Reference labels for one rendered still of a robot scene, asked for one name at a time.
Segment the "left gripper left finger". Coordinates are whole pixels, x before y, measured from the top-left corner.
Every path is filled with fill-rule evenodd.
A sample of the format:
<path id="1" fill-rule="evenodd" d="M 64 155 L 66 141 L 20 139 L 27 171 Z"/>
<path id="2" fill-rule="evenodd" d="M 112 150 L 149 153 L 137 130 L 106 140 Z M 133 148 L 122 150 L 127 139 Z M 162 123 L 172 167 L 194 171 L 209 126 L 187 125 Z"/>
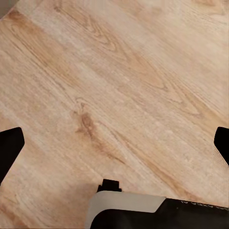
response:
<path id="1" fill-rule="evenodd" d="M 20 127 L 0 132 L 0 184 L 25 145 Z"/>

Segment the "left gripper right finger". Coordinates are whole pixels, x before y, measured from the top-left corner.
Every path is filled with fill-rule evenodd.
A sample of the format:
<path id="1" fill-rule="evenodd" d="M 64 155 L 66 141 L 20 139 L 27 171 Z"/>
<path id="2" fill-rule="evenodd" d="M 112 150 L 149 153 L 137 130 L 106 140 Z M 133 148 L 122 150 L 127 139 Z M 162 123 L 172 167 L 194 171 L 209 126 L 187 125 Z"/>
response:
<path id="1" fill-rule="evenodd" d="M 214 145 L 229 165 L 229 128 L 217 128 L 214 138 Z"/>

